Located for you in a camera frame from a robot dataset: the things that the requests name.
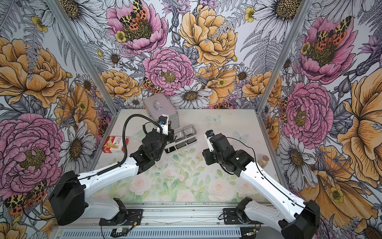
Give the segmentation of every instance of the flower center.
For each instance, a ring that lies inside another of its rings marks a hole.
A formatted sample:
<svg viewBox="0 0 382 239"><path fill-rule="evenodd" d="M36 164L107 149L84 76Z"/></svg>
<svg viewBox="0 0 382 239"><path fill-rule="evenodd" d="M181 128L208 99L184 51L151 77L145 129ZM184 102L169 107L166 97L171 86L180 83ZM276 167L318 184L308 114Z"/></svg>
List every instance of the flower center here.
<svg viewBox="0 0 382 239"><path fill-rule="evenodd" d="M288 68L290 66L290 60L287 59L285 62L284 62L284 68Z"/></svg>
<svg viewBox="0 0 382 239"><path fill-rule="evenodd" d="M220 81L219 81L219 85L220 85L220 86L224 86L224 84L225 84L225 80L220 80Z"/></svg>
<svg viewBox="0 0 382 239"><path fill-rule="evenodd" d="M118 39L123 40L124 37L125 35L122 32L118 33Z"/></svg>
<svg viewBox="0 0 382 239"><path fill-rule="evenodd" d="M90 82L88 82L88 81L85 81L85 83L84 83L84 87L85 87L85 89L87 89L88 91L90 90L90 88L91 88L91 84L90 84Z"/></svg>
<svg viewBox="0 0 382 239"><path fill-rule="evenodd" d="M293 18L300 6L301 0L280 0L277 3L276 13L282 18Z"/></svg>
<svg viewBox="0 0 382 239"><path fill-rule="evenodd" d="M78 6L73 0L60 0L60 3L69 18L78 16Z"/></svg>
<svg viewBox="0 0 382 239"><path fill-rule="evenodd" d="M117 55L112 55L111 60L113 63L118 63L119 57Z"/></svg>
<svg viewBox="0 0 382 239"><path fill-rule="evenodd" d="M197 97L197 93L195 91L187 92L185 94L185 100L187 100L187 101L192 101L192 100L196 99L196 97Z"/></svg>
<svg viewBox="0 0 382 239"><path fill-rule="evenodd" d="M292 162L294 165L296 165L296 167L301 167L303 165L304 160L297 150L292 150L290 157L292 158Z"/></svg>
<svg viewBox="0 0 382 239"><path fill-rule="evenodd" d="M238 75L238 77L239 77L239 80L244 80L244 79L247 77L247 74L244 73L244 72L242 72L242 73L240 73L240 74Z"/></svg>
<svg viewBox="0 0 382 239"><path fill-rule="evenodd" d="M26 159L20 163L20 166L25 169L29 166L34 166L35 169L39 169L47 157L45 152L39 148L26 151L24 154Z"/></svg>
<svg viewBox="0 0 382 239"><path fill-rule="evenodd" d="M382 239L381 233L374 227L367 226L367 228L365 228L363 232L365 233L368 239Z"/></svg>
<svg viewBox="0 0 382 239"><path fill-rule="evenodd" d="M295 117L295 122L298 126L303 126L305 125L305 122L306 122L306 112L305 111L301 111L301 107L298 107L297 108L297 113L296 113L296 117Z"/></svg>
<svg viewBox="0 0 382 239"><path fill-rule="evenodd" d="M160 75L162 77L164 77L165 82L174 82L175 81L175 75L169 70L166 73L162 72Z"/></svg>
<svg viewBox="0 0 382 239"><path fill-rule="evenodd" d="M150 39L152 34L152 27L150 26L147 20L144 20L141 24L139 24L138 29L136 29L135 31L132 31L127 26L125 26L123 28L123 32L125 33L126 39L128 39L129 41L141 38Z"/></svg>
<svg viewBox="0 0 382 239"><path fill-rule="evenodd" d="M70 146L70 156L72 159L76 159L80 156L82 150L82 144L79 139L76 139L73 141L72 145Z"/></svg>

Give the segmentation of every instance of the table surface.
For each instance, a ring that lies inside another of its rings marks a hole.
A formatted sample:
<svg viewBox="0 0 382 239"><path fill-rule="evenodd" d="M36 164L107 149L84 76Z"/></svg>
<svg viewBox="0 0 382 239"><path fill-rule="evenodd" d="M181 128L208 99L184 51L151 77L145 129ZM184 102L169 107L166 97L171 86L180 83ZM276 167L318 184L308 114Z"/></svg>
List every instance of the table surface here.
<svg viewBox="0 0 382 239"><path fill-rule="evenodd" d="M102 199L120 198L123 202L239 202L251 197L257 202L268 202L255 188L235 175L225 173L219 164L207 166L202 151L207 148L204 133L212 129L215 134L237 138L253 147L256 158L270 158L259 122L254 110L192 109L178 110L181 128L192 124L197 130L197 142L181 148L173 154L163 153L153 167L142 174L125 178L105 187L92 197ZM131 114L147 115L146 110L122 110L111 132L121 136L125 120ZM145 136L142 125L145 120L132 118L126 128L128 153L135 152ZM252 150L240 142L228 139L235 150L243 149L252 155ZM115 154L102 153L95 169L110 165L121 159ZM264 170L278 180L273 162Z"/></svg>

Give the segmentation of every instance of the fern leaf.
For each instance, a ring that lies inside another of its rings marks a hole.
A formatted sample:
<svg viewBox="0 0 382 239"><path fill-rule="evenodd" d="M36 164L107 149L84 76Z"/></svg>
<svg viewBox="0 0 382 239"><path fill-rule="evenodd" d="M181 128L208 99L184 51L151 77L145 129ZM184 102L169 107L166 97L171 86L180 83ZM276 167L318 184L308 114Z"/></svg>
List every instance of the fern leaf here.
<svg viewBox="0 0 382 239"><path fill-rule="evenodd" d="M10 36L13 37L13 31L16 32L21 27L22 14L15 0L2 0L1 3L4 13L0 15L0 29L2 35L9 39L10 37L6 32L9 32Z"/></svg>
<svg viewBox="0 0 382 239"><path fill-rule="evenodd" d="M66 63L66 57L68 56L69 49L70 49L70 43L64 39L64 47L63 47L62 51L63 51L63 54L64 54L65 65L68 65Z"/></svg>
<svg viewBox="0 0 382 239"><path fill-rule="evenodd" d="M232 11L236 5L241 5L243 2L244 0L220 0L217 4L216 12L223 12L225 8L227 9L226 11L228 11L230 7Z"/></svg>
<svg viewBox="0 0 382 239"><path fill-rule="evenodd" d="M62 40L57 38L58 49L60 50L60 55L62 56Z"/></svg>
<svg viewBox="0 0 382 239"><path fill-rule="evenodd" d="M70 46L70 56L71 56L72 65L73 65L74 71L77 71L77 69L76 69L76 55L77 54L74 51L73 47Z"/></svg>

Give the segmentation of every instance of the black cable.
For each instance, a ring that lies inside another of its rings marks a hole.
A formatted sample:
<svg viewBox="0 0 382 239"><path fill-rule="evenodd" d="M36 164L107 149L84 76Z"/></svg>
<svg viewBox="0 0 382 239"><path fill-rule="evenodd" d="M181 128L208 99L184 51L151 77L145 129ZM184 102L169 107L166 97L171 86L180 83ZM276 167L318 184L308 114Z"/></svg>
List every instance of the black cable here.
<svg viewBox="0 0 382 239"><path fill-rule="evenodd" d="M229 175L234 175L234 173L232 173L232 172L228 172L228 171L223 167L223 165L220 165L220 167L222 167L222 169L224 170L224 172L228 173Z"/></svg>
<svg viewBox="0 0 382 239"><path fill-rule="evenodd" d="M102 235L102 237L103 237L104 239L106 239L105 236L104 236L104 233L102 232L102 224L101 224L101 235Z"/></svg>
<svg viewBox="0 0 382 239"><path fill-rule="evenodd" d="M252 149L252 151L253 151L253 156L254 156L254 159L255 159L255 162L256 162L256 167L257 167L257 169L259 170L259 172L260 172L260 174L262 175L262 177L265 178L265 179L266 179L272 186L274 186L279 192L281 192L287 199L291 200L291 201L293 202L293 204L295 204L295 205L297 205L297 206L299 206L299 207L301 207L301 208L303 208L303 209L306 209L307 211L313 213L316 217L318 217L318 218L322 221L322 223L324 224L325 229L326 229L327 236L328 236L328 238L329 238L329 230L328 230L328 227L326 226L324 220L323 220L319 215L317 215L315 212L313 212L313 211L310 210L309 208L306 208L306 207L304 207L304 206L301 206L301 205L298 205L297 203L295 203L290 197L288 197L288 195L286 195L283 191L281 191L278 187L276 187L276 186L275 186L275 185L274 185L274 184L273 184L273 183L272 183L266 176L264 176L264 174L263 174L263 173L261 172L261 170L259 169L259 165L258 165L258 163L257 163L257 161L256 161L255 150L254 150L252 147L249 147L249 146L245 145L243 142L241 142L241 141L238 140L238 139L235 139L235 138L231 138L231 139L233 139L233 140L237 140L237 141L239 141L242 145L244 145L245 147Z"/></svg>
<svg viewBox="0 0 382 239"><path fill-rule="evenodd" d="M101 174L104 174L104 173L106 173L106 172L108 172L108 171L110 171L110 170L113 170L113 169L115 169L115 168L118 168L118 167L120 167L120 166L126 161L126 158L127 158L127 146L126 146L126 141L125 141L125 132L126 132L126 126L127 126L127 123L128 123L128 122L131 120L131 118L133 118L133 117L141 117L141 118L144 118L144 119L150 121L151 123L153 123L154 125L156 125L157 127L159 127L160 133L163 132L163 129L162 129L162 127L160 126L160 124L159 124L158 122L153 121L153 120L150 119L149 117L144 116L144 115L141 115L141 114L132 114L132 115L130 115L130 116L126 119L126 121L125 121L125 123L124 123L124 125L123 125L123 129L122 129L122 143L123 143L123 149L125 150L125 154L124 154L124 156L123 156L123 159L121 160L121 162L118 162L117 164L115 164L115 165L113 165L113 166L110 166L110 167L108 167L107 169L104 169L104 170L102 170L102 171L99 171L99 172L97 173L97 175L101 175Z"/></svg>

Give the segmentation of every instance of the orange peony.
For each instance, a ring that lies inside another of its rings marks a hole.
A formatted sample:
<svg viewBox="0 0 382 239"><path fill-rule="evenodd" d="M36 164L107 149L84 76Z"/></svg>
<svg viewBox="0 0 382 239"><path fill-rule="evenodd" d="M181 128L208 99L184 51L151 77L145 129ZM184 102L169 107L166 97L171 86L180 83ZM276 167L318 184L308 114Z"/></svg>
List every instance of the orange peony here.
<svg viewBox="0 0 382 239"><path fill-rule="evenodd" d="M25 239L26 226L15 222L12 227L7 222L0 223L0 238L2 239Z"/></svg>
<svg viewBox="0 0 382 239"><path fill-rule="evenodd" d="M271 71L268 71L265 74L258 74L256 76L250 77L248 79L250 84L243 86L243 96L251 97L251 99L254 99L257 96L262 95L269 81L270 74ZM277 102L281 97L281 83L282 80L279 75L268 98L268 102L272 107L276 107Z"/></svg>
<svg viewBox="0 0 382 239"><path fill-rule="evenodd" d="M360 224L355 229L357 233L366 228L366 220L376 218L378 211L373 209L373 204L362 197L362 189L356 181L350 180L354 172L350 162L338 150L330 145L320 145L318 157L321 170L314 170L318 179L318 186L300 191L306 201L314 200L320 206L320 213L327 220L334 215L333 224L342 227L350 222L353 217L358 217Z"/></svg>
<svg viewBox="0 0 382 239"><path fill-rule="evenodd" d="M351 106L345 109L354 115L353 125L345 134L338 134L342 151L350 157L350 167L357 178L377 187L382 182L382 69L378 69L351 87Z"/></svg>
<svg viewBox="0 0 382 239"><path fill-rule="evenodd" d="M61 97L54 109L57 124L72 125L77 130L81 121L87 123L92 134L97 133L97 114L92 98L88 97L80 84L70 91L70 97Z"/></svg>
<svg viewBox="0 0 382 239"><path fill-rule="evenodd" d="M199 51L199 63L221 67L235 55L238 34L233 29L219 37L211 37L224 21L225 17L202 5L197 7L197 16L190 12L183 16L178 33L188 42L184 43L185 46L195 46Z"/></svg>
<svg viewBox="0 0 382 239"><path fill-rule="evenodd" d="M278 148L278 144L280 143L280 127L278 125L278 118L271 118L268 116L265 119L265 128L267 129L273 149L276 150Z"/></svg>
<svg viewBox="0 0 382 239"><path fill-rule="evenodd" d="M130 97L138 96L142 93L139 82L128 76L125 72L118 72L116 70L102 72L101 79L113 99L115 96L119 96L128 100Z"/></svg>
<svg viewBox="0 0 382 239"><path fill-rule="evenodd" d="M228 91L234 91L235 83L239 83L236 71L236 68L228 70L225 67L218 70L218 67L211 65L201 67L195 74L199 79L208 81L204 88L212 90L210 104L223 101L229 95Z"/></svg>
<svg viewBox="0 0 382 239"><path fill-rule="evenodd" d="M58 97L68 93L66 72L48 49L38 46L37 65L33 67L29 81L26 56L29 47L21 39L10 43L0 37L0 96L13 96L8 102L13 104L23 94L32 95L41 100L44 108L48 108L51 103L56 103Z"/></svg>

